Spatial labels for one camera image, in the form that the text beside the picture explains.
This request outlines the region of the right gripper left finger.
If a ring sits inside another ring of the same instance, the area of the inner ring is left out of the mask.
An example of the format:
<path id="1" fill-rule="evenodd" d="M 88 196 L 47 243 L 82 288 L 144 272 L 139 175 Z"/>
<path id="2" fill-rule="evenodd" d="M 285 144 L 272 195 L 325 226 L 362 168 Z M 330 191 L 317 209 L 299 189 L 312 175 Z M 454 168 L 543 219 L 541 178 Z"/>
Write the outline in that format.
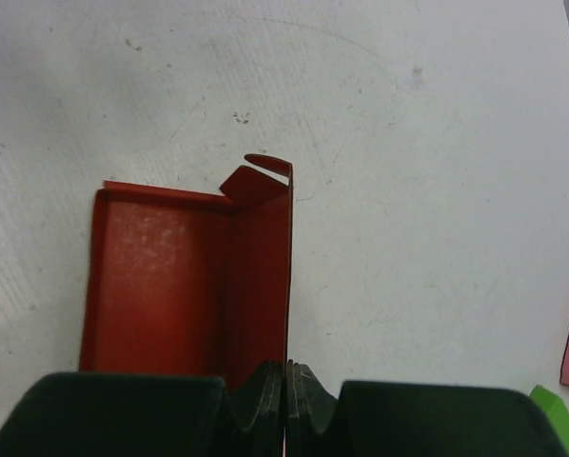
<path id="1" fill-rule="evenodd" d="M 279 456 L 282 367 L 220 377 L 56 373 L 0 428 L 0 456 Z"/>

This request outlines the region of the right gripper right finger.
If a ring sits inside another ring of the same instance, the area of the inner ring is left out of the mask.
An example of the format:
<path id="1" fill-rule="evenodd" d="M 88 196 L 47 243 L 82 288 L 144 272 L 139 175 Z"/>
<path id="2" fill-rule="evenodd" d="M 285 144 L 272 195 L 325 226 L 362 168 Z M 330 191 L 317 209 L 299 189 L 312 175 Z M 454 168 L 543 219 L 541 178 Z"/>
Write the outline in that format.
<path id="1" fill-rule="evenodd" d="M 331 395 L 286 368 L 289 456 L 564 456 L 545 414 L 514 390 L 346 381 Z"/>

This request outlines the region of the red paper box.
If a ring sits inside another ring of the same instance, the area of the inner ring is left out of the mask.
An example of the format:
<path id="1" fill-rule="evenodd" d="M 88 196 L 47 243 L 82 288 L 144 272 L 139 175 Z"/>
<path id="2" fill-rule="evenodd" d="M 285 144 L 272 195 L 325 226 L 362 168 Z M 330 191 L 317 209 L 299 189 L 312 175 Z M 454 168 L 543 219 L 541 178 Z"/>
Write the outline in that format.
<path id="1" fill-rule="evenodd" d="M 283 452 L 293 168 L 248 154 L 218 194 L 96 192 L 79 368 L 214 387 L 207 450 Z"/>

